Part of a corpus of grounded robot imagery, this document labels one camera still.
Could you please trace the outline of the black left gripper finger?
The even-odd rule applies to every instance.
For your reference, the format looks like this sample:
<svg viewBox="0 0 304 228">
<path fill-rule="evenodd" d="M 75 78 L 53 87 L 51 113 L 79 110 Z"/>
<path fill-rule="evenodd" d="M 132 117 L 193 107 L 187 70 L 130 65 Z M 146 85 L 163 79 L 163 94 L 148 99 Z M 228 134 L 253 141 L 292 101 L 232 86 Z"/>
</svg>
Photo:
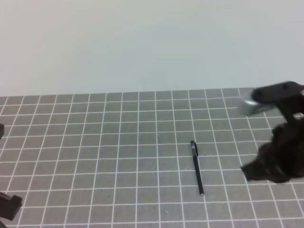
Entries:
<svg viewBox="0 0 304 228">
<path fill-rule="evenodd" d="M 3 135 L 4 135 L 4 125 L 0 124 L 0 140 L 2 139 Z"/>
<path fill-rule="evenodd" d="M 22 206 L 23 198 L 0 193 L 0 217 L 13 220 Z"/>
</svg>

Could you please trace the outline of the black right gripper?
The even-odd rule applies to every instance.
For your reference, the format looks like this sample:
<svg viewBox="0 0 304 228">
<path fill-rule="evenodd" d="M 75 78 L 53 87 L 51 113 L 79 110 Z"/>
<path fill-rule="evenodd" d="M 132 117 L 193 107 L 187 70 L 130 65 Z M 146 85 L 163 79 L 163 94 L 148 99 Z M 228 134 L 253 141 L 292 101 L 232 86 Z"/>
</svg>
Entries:
<svg viewBox="0 0 304 228">
<path fill-rule="evenodd" d="M 304 96 L 297 95 L 276 104 L 285 123 L 272 130 L 272 138 L 259 147 L 256 158 L 241 170 L 247 181 L 285 183 L 304 176 Z"/>
</svg>

